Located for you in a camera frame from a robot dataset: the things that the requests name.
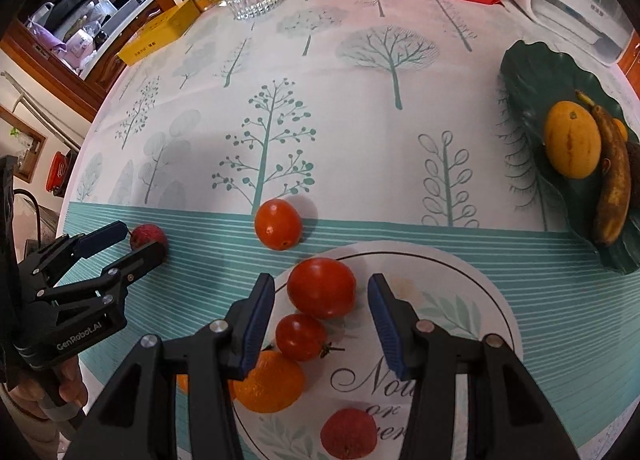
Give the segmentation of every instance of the orange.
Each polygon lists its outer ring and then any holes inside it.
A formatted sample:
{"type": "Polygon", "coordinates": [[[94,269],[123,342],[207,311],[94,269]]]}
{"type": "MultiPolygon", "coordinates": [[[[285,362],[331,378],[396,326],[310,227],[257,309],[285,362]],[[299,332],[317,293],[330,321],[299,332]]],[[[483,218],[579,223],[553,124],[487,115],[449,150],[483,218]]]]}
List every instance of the orange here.
{"type": "Polygon", "coordinates": [[[276,413],[296,402],[305,387],[302,368],[280,352],[260,352],[245,380],[234,381],[238,401],[255,413],[276,413]]]}
{"type": "MultiPolygon", "coordinates": [[[[177,376],[175,376],[175,381],[177,382],[178,388],[180,388],[182,393],[185,393],[185,394],[189,393],[189,376],[188,375],[177,374],[177,376]]],[[[233,384],[233,381],[231,380],[228,380],[227,383],[229,385],[229,395],[231,395],[231,402],[233,402],[234,400],[236,400],[236,392],[234,391],[234,384],[233,384]]]]}
{"type": "Polygon", "coordinates": [[[620,133],[622,134],[622,138],[625,140],[625,143],[626,143],[629,140],[629,133],[626,131],[625,124],[620,119],[616,119],[615,117],[613,118],[613,122],[618,126],[618,130],[620,130],[620,133]]]}

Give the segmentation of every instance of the leaf-shaped plate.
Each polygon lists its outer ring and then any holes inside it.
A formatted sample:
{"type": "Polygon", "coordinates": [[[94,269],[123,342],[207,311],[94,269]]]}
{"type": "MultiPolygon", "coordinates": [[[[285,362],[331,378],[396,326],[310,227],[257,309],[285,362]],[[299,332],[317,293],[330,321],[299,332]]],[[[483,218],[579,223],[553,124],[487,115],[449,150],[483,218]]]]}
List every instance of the leaf-shaped plate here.
{"type": "Polygon", "coordinates": [[[638,142],[638,136],[626,125],[620,104],[605,94],[598,78],[579,68],[569,54],[554,52],[543,42],[527,45],[518,41],[513,44],[504,53],[500,71],[508,93],[510,113],[527,134],[540,176],[562,196],[571,229],[593,247],[605,268],[625,275],[638,270],[640,214],[630,209],[616,242],[609,247],[595,246],[590,235],[602,186],[600,167],[586,179],[567,179],[553,169],[543,146],[546,114],[558,101],[578,102],[575,90],[582,90],[625,123],[629,140],[638,142]]]}

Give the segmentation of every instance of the banana stem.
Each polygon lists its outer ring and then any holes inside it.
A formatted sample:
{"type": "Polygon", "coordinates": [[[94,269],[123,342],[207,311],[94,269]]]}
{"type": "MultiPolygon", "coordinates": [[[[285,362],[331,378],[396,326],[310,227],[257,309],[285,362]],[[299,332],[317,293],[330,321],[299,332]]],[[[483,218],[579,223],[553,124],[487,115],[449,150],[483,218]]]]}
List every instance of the banana stem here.
{"type": "Polygon", "coordinates": [[[585,103],[589,108],[594,108],[594,106],[596,106],[596,103],[594,103],[593,99],[591,99],[584,92],[581,92],[580,90],[576,90],[575,95],[578,97],[578,100],[585,103]]]}

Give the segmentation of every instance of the black cable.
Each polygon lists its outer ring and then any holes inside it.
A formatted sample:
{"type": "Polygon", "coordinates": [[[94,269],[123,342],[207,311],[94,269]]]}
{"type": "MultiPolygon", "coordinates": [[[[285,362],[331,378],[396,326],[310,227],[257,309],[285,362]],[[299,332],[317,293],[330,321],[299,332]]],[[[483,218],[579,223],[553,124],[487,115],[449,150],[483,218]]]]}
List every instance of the black cable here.
{"type": "Polygon", "coordinates": [[[33,202],[33,206],[36,210],[36,224],[38,226],[38,249],[40,249],[42,247],[42,231],[40,229],[40,206],[38,206],[38,201],[31,192],[26,189],[14,189],[14,195],[24,195],[33,202]]]}

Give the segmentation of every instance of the tablecloth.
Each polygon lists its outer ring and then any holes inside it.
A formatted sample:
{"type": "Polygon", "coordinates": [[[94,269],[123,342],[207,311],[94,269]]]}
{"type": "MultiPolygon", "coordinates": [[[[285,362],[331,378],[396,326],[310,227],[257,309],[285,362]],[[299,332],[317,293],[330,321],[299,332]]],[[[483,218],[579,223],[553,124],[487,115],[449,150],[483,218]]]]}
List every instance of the tablecloth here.
{"type": "MultiPolygon", "coordinates": [[[[223,316],[260,272],[361,241],[423,244],[494,282],[525,366],[581,456],[599,458],[640,394],[640,276],[604,271],[569,232],[506,109],[502,55],[546,41],[596,73],[636,131],[640,108],[619,69],[503,1],[284,0],[245,22],[215,8],[127,68],[82,147],[59,229],[152,221],[171,259],[130,289],[129,326],[82,354],[92,373],[106,382],[144,333],[170,339],[223,316]],[[304,242],[283,253],[253,231],[274,197],[305,222],[304,242]]],[[[84,260],[63,282],[126,252],[84,260]]]]}

